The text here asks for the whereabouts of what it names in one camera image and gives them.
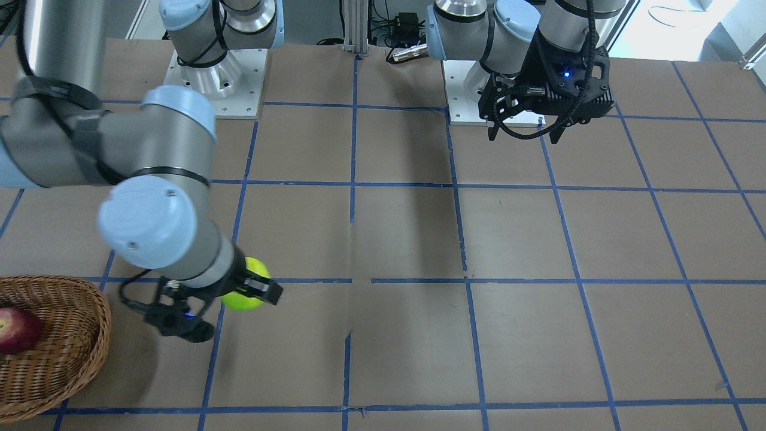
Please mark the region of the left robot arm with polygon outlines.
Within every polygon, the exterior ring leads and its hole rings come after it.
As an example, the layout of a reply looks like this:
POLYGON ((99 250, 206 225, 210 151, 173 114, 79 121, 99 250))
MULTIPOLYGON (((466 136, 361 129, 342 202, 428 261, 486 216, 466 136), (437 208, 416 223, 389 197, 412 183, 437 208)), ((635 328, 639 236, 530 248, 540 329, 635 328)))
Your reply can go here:
POLYGON ((430 57, 470 60, 487 81, 477 114, 499 133, 557 144, 615 106, 604 33, 624 1, 435 1, 425 20, 430 57))

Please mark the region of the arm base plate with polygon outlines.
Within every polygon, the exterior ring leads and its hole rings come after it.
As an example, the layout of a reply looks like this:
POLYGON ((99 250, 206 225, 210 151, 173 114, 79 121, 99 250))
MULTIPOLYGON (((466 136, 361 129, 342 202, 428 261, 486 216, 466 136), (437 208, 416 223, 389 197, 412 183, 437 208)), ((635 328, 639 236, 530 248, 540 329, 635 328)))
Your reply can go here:
POLYGON ((265 48, 233 50, 218 65, 192 68, 181 66, 174 52, 162 84, 201 93, 218 119, 257 120, 269 53, 265 48))
POLYGON ((449 122, 456 126, 488 126, 479 115, 478 103, 490 74, 478 61, 442 61, 449 122))

